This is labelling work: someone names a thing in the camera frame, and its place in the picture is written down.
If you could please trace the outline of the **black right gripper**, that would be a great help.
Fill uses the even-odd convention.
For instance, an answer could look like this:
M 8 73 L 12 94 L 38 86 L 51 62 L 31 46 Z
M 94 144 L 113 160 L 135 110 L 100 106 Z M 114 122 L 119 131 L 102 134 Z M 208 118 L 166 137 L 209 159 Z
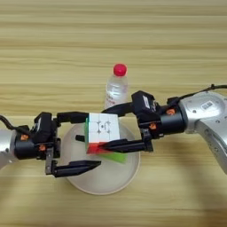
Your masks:
M 117 114 L 123 117 L 132 112 L 132 103 L 128 102 L 109 107 L 103 110 L 102 114 Z M 137 124 L 142 140 L 114 140 L 101 145 L 100 148 L 117 153 L 152 152 L 153 139 L 183 133 L 186 128 L 182 111 L 178 106 L 160 106 L 155 112 L 143 111 L 137 116 Z

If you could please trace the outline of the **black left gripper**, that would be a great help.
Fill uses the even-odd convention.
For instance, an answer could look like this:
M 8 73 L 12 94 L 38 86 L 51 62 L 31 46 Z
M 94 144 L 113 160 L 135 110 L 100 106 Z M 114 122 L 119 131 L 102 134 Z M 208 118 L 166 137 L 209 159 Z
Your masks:
M 85 112 L 57 113 L 58 123 L 83 123 L 88 117 L 89 114 Z M 49 132 L 16 129 L 14 155 L 19 160 L 45 160 L 45 174 L 55 177 L 79 176 L 101 165 L 100 160 L 78 160 L 58 166 L 58 162 L 55 160 L 60 156 L 60 139 L 57 128 L 53 128 Z

